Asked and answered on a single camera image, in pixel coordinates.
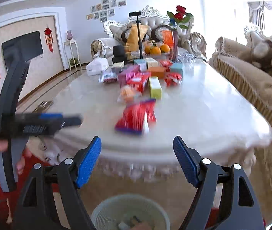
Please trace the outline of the orange small box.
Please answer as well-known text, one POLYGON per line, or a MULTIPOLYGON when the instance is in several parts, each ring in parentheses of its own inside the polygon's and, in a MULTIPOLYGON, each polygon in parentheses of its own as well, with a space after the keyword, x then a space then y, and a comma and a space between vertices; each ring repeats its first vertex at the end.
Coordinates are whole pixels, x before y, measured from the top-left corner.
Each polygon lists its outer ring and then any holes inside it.
POLYGON ((164 67, 149 67, 147 71, 151 73, 151 77, 157 77, 159 79, 164 79, 166 75, 166 69, 164 67))

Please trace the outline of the teal carton box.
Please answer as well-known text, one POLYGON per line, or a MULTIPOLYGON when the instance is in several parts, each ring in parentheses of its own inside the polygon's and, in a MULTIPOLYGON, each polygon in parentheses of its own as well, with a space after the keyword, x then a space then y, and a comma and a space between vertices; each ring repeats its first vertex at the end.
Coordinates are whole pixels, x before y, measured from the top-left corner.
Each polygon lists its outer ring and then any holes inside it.
POLYGON ((182 77, 183 77, 183 75, 184 75, 184 69, 185 69, 185 66, 184 66, 183 63, 174 62, 174 63, 170 66, 170 72, 171 72, 171 73, 180 74, 180 76, 182 76, 182 77))

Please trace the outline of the white tissue pack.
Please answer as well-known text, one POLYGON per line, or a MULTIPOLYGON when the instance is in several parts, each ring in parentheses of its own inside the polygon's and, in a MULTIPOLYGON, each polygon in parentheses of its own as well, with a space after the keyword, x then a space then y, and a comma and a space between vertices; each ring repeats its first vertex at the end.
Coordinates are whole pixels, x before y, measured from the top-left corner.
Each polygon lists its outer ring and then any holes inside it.
POLYGON ((109 67, 106 58, 95 58, 86 66, 88 76, 99 75, 109 67))

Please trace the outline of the yellow green carton box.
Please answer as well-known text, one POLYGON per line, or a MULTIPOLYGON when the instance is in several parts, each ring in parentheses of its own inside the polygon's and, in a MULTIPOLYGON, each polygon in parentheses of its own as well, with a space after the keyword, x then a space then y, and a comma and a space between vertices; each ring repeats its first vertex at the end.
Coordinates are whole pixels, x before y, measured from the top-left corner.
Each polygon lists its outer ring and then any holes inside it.
POLYGON ((150 77, 150 97, 160 100, 162 98, 162 87, 158 77, 150 77))

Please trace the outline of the silver purple snack bag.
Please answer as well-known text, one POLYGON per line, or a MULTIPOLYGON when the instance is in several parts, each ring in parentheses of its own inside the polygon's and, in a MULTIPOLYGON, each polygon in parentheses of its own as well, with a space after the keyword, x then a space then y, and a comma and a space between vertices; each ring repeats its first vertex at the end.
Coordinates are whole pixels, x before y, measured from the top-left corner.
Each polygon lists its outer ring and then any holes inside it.
POLYGON ((118 77, 117 74, 110 71, 110 72, 102 72, 101 75, 99 76, 99 83, 104 83, 104 84, 110 84, 110 83, 115 83, 117 81, 118 77))

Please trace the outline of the ornate marble coffee table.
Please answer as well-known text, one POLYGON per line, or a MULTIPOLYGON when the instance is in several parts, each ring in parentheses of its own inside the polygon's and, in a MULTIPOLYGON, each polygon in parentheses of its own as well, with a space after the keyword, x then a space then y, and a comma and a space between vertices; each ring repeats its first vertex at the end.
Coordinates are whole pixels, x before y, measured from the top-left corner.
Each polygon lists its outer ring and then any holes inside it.
POLYGON ((239 163, 250 172, 254 149, 272 143, 267 120, 235 87, 209 64, 187 65, 179 86, 163 86, 156 101, 156 121, 148 133, 135 135, 115 130, 125 105, 117 101, 118 84, 101 84, 97 76, 77 72, 75 79, 54 98, 50 111, 83 117, 80 127, 62 129, 53 139, 31 138, 30 150, 42 160, 58 164, 88 146, 94 136, 102 140, 99 168, 109 176, 153 181, 179 172, 172 143, 180 136, 219 165, 239 163))

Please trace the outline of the orange fruit right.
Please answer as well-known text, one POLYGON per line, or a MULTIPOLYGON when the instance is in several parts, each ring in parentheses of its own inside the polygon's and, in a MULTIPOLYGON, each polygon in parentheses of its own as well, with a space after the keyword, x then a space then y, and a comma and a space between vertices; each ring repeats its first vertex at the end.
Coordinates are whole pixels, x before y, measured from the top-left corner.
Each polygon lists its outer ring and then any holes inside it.
POLYGON ((163 44, 159 48, 160 48, 162 53, 169 53, 171 51, 170 46, 167 45, 167 44, 163 44))

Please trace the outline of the red carton box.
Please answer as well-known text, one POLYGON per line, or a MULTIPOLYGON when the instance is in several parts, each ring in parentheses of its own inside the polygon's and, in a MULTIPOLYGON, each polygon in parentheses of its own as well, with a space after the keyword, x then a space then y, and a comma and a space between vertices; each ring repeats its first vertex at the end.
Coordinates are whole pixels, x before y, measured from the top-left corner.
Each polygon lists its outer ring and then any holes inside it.
POLYGON ((143 93, 150 77, 151 72, 138 72, 127 82, 127 84, 138 92, 143 93))

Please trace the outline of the wall television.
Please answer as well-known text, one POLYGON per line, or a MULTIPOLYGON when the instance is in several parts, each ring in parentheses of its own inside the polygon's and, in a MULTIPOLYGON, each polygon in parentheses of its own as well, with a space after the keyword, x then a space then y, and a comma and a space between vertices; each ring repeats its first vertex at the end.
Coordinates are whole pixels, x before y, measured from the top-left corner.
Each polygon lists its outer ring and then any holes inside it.
POLYGON ((2 43, 7 71, 15 61, 29 61, 43 54, 39 31, 27 33, 2 43))

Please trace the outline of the orange fruit left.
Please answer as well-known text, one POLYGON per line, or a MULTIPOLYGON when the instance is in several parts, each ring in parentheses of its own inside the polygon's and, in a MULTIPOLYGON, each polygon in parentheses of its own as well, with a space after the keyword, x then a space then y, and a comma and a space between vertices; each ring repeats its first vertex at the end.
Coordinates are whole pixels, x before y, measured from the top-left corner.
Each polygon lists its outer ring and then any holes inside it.
POLYGON ((150 48, 150 55, 161 55, 161 53, 161 49, 157 46, 150 48))

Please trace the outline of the wall photo frames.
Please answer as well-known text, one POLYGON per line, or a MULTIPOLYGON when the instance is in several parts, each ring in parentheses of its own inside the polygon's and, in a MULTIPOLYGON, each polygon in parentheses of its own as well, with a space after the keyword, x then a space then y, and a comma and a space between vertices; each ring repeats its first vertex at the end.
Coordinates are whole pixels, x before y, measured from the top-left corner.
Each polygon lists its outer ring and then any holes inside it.
POLYGON ((108 17, 115 16, 116 7, 122 7, 126 5, 126 0, 102 0, 101 3, 90 7, 90 13, 86 15, 86 19, 99 20, 100 23, 104 23, 108 20, 108 17))

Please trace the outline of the black phone stand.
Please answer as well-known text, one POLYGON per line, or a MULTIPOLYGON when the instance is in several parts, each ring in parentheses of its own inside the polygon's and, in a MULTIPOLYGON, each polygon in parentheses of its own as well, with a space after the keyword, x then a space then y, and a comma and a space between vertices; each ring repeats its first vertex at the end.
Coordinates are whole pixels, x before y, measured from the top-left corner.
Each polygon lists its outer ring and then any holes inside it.
POLYGON ((139 16, 141 15, 140 11, 134 11, 129 13, 129 17, 136 17, 136 24, 137 24, 137 34, 138 34, 138 44, 139 44, 139 52, 140 52, 140 58, 143 59, 143 50, 142 50, 142 38, 140 35, 140 19, 139 16))

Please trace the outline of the orange fruit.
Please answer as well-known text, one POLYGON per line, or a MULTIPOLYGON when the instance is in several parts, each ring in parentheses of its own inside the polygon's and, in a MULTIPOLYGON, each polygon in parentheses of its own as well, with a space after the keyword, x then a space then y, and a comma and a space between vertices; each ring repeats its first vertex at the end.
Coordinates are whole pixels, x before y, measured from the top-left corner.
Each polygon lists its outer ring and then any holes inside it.
POLYGON ((162 53, 169 53, 171 51, 170 46, 167 45, 167 44, 163 44, 159 48, 160 48, 162 53))
POLYGON ((161 55, 161 53, 161 49, 157 46, 150 48, 150 55, 161 55))

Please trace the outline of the black speaker base box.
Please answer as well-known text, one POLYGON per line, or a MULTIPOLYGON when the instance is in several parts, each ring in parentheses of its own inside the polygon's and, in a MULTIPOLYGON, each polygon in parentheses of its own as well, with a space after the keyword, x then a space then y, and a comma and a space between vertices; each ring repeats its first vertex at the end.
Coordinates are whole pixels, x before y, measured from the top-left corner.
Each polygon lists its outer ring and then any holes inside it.
POLYGON ((119 62, 126 62, 127 61, 127 57, 126 56, 118 56, 118 57, 113 57, 112 58, 112 63, 119 63, 119 62))

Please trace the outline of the red snack bag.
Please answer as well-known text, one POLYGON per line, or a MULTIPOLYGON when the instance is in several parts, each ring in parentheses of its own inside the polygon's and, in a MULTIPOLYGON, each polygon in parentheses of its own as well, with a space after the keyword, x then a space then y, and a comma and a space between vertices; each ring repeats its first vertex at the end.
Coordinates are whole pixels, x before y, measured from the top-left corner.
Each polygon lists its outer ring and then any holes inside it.
POLYGON ((134 135, 149 133, 150 124, 155 123, 156 99, 148 99, 128 105, 117 121, 115 130, 134 135))

